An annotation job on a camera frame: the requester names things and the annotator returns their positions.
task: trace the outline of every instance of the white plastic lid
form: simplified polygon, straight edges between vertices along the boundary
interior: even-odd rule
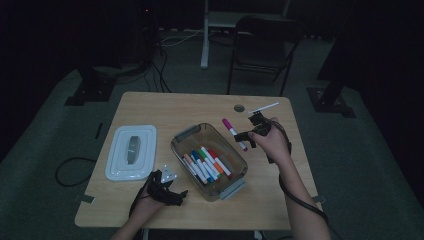
[[[130,139],[139,137],[138,154],[131,164],[127,161]],[[156,155],[157,130],[153,125],[122,126],[115,131],[110,147],[105,174],[112,181],[141,180],[153,170]]]

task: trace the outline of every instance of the white object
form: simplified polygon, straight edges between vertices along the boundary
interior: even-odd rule
[[[140,139],[137,159],[127,161],[130,139]],[[141,180],[153,170],[156,156],[157,130],[153,125],[122,126],[115,131],[106,164],[106,177],[112,181]]]

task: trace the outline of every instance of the pink marker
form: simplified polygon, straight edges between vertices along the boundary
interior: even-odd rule
[[[227,129],[231,132],[231,134],[233,134],[233,136],[237,135],[237,132],[234,130],[233,126],[231,126],[230,122],[226,118],[223,118],[222,122],[227,127]],[[246,145],[243,142],[239,142],[239,144],[241,149],[243,149],[244,152],[247,152]]]

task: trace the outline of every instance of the clear plastic container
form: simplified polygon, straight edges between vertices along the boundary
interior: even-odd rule
[[[219,181],[213,181],[207,184],[202,183],[196,178],[189,169],[187,162],[183,160],[183,156],[184,154],[190,156],[192,150],[198,151],[201,147],[213,150],[218,159],[231,172],[232,176],[228,177],[224,173],[221,174]],[[203,197],[207,201],[228,199],[245,185],[243,176],[246,175],[248,169],[246,161],[208,123],[201,123],[178,133],[171,141],[171,149],[190,179],[199,187]]]

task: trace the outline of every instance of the black chair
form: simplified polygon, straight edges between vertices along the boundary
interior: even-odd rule
[[[285,69],[279,96],[287,82],[293,54],[304,37],[303,25],[296,20],[269,19],[245,16],[235,27],[233,53],[228,77],[227,95],[230,94],[233,70],[247,70],[275,75],[275,82]]]

